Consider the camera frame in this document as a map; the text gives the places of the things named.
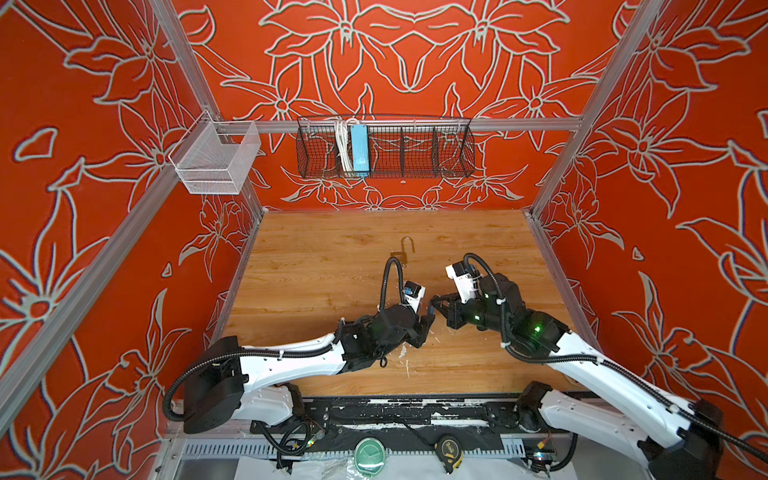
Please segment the brass padlock long shackle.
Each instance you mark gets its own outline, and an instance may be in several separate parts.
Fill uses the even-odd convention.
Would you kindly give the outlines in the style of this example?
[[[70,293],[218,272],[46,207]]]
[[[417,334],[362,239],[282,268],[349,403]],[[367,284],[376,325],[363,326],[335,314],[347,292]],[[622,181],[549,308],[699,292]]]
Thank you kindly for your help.
[[[403,266],[406,266],[408,263],[408,255],[414,252],[415,242],[410,236],[406,235],[400,240],[400,250],[393,252],[392,256],[397,258]]]

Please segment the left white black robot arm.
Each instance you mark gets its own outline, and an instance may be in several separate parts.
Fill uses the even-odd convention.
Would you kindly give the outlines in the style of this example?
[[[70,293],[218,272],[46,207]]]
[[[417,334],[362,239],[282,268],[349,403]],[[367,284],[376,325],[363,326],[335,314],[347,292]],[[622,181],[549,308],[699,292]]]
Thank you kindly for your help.
[[[232,419],[267,427],[303,413],[293,381],[384,367],[402,344],[421,347],[434,321],[420,314],[426,289],[407,281],[396,258],[385,264],[379,309],[352,322],[341,320],[324,336],[271,347],[240,345],[237,337],[212,343],[171,384],[162,400],[167,420],[187,434],[213,430]]]

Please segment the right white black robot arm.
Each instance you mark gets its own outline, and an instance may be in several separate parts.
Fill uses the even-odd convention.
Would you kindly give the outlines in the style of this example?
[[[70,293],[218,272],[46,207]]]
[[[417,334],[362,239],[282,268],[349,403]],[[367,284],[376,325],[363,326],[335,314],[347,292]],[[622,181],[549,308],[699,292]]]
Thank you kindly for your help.
[[[767,460],[766,452],[723,430],[719,408],[651,384],[563,322],[527,307],[518,285],[480,256],[465,254],[446,274],[456,293],[435,296],[430,305],[450,328],[497,332],[502,349],[516,360],[548,366],[607,404],[601,408],[532,382],[517,400],[520,428],[569,431],[635,461],[654,479],[714,479],[726,444]]]

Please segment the black yellow tape measure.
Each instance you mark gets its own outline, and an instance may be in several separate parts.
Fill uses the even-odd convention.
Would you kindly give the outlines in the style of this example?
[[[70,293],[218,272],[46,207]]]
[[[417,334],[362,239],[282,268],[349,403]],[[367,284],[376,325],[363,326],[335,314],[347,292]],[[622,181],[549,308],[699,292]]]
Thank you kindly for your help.
[[[452,474],[463,461],[464,450],[459,440],[453,435],[442,435],[434,446],[445,472]]]

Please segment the green tape roll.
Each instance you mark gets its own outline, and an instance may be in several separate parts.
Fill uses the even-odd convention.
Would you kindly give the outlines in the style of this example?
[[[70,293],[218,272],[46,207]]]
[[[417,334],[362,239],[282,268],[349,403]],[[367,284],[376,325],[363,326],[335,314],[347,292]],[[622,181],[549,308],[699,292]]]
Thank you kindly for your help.
[[[383,443],[374,438],[363,438],[357,445],[353,454],[355,469],[364,477],[378,476],[384,469],[387,459],[386,449]]]

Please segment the light blue box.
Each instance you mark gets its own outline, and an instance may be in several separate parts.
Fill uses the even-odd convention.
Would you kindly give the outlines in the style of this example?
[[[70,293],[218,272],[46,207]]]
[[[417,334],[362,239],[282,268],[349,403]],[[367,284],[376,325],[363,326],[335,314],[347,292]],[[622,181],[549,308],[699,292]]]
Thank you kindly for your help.
[[[368,145],[368,127],[364,124],[350,126],[350,139],[353,157],[353,172],[359,177],[370,173],[370,154]]]

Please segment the white mesh basket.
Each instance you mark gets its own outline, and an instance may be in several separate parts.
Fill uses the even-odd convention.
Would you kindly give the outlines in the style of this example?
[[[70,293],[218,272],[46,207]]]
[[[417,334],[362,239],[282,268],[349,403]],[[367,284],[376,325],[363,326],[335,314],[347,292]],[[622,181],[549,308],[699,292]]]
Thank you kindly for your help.
[[[203,111],[169,154],[181,183],[193,195],[237,195],[261,150],[253,121],[216,121]]]

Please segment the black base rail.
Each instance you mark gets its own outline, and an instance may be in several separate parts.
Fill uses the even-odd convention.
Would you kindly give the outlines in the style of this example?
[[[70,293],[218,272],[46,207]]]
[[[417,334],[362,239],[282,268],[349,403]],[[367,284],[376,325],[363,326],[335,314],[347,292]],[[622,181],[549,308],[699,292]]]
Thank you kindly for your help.
[[[516,393],[394,396],[315,396],[303,399],[304,410],[269,430],[281,431],[301,421],[327,438],[346,433],[406,428],[489,431],[494,434],[568,435],[544,426],[526,430],[516,416]]]

